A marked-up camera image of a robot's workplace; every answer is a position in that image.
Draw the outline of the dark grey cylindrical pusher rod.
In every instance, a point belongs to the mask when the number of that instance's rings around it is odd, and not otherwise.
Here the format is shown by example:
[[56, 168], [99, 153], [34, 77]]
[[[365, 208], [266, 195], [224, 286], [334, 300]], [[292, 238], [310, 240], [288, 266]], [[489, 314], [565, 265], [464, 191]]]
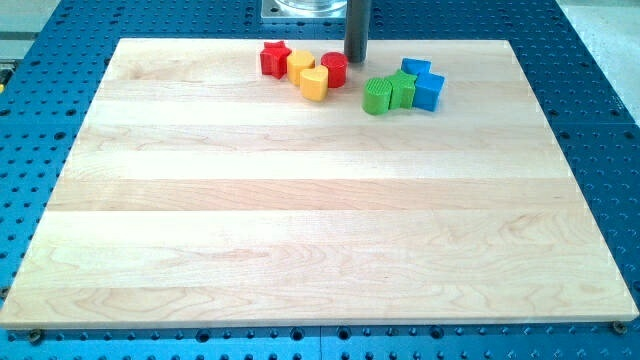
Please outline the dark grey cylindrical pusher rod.
[[344, 54], [350, 63], [363, 63], [367, 55], [372, 0], [348, 0], [345, 13]]

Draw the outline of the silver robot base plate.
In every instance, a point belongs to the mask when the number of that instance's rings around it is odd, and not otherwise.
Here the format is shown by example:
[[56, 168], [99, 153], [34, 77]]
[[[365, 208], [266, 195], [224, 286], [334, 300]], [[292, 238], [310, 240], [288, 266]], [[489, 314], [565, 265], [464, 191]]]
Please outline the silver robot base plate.
[[346, 0], [262, 0], [263, 19], [320, 19], [342, 18]]

